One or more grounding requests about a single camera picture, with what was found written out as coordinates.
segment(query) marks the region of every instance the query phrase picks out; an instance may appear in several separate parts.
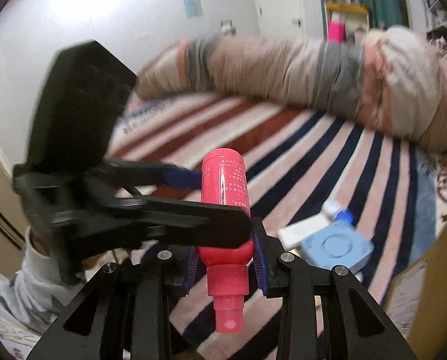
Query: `blue poster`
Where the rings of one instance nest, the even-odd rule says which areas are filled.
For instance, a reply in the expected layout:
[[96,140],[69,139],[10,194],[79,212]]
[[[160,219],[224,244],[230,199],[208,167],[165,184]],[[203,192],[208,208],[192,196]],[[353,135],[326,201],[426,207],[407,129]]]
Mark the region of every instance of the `blue poster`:
[[184,0],[187,17],[203,16],[200,0]]

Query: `person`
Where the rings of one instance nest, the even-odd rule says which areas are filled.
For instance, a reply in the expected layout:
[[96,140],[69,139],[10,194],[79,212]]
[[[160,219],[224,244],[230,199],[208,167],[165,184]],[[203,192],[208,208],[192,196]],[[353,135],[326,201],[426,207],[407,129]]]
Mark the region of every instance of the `person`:
[[[83,262],[95,266],[100,256]],[[24,360],[40,336],[83,287],[61,282],[56,261],[36,234],[25,236],[20,270],[11,279],[0,274],[0,341],[15,360]]]

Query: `rolled blanket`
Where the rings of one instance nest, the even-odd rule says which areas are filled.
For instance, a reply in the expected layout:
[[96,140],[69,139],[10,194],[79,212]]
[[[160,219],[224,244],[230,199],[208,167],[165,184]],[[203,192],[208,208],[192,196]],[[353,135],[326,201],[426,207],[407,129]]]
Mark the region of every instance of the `rolled blanket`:
[[141,99],[217,91],[323,110],[447,151],[447,61],[404,27],[373,44],[217,37],[182,41],[139,73]]

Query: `brown cardboard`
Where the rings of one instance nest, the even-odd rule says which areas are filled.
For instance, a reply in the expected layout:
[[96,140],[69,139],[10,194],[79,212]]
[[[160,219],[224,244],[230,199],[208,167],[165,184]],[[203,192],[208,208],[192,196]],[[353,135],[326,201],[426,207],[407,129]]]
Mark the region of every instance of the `brown cardboard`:
[[392,280],[386,312],[398,293],[397,287],[409,280],[407,273],[425,263],[423,286],[407,341],[419,360],[433,360],[447,341],[447,225],[427,254]]

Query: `sleeve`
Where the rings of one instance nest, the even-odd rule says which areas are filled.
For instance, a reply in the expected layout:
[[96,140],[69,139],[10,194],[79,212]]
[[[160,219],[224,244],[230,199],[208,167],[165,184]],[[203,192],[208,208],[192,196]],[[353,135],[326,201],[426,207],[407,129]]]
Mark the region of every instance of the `sleeve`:
[[10,280],[0,275],[0,317],[43,333],[83,284],[64,285],[56,262],[31,246],[30,230],[25,238],[20,271]]

